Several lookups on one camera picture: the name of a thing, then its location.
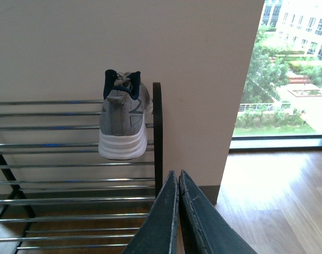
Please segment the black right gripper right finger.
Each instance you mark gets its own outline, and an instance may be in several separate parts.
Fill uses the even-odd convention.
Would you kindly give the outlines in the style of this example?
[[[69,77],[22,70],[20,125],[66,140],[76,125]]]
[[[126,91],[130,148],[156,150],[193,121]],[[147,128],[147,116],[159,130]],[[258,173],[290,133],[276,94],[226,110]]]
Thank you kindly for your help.
[[[230,227],[185,170],[179,177],[179,189],[185,253],[256,253]]]

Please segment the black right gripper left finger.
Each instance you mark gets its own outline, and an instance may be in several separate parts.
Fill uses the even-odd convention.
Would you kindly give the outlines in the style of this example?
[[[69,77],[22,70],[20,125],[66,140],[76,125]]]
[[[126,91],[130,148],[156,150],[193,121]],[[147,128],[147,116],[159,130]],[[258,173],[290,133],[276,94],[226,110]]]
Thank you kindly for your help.
[[[150,212],[123,253],[176,253],[179,187],[170,171]]]

